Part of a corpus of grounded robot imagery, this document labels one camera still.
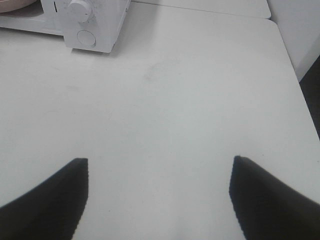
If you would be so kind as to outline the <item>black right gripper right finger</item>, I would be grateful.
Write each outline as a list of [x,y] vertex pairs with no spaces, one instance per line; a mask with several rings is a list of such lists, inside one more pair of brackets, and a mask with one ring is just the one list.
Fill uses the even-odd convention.
[[234,157],[229,196],[247,240],[320,238],[320,205],[247,157]]

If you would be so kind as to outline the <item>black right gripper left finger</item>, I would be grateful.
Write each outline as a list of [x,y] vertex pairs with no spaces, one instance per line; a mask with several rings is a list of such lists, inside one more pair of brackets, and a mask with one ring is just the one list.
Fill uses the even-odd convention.
[[88,200],[88,159],[75,158],[0,208],[2,240],[71,240]]

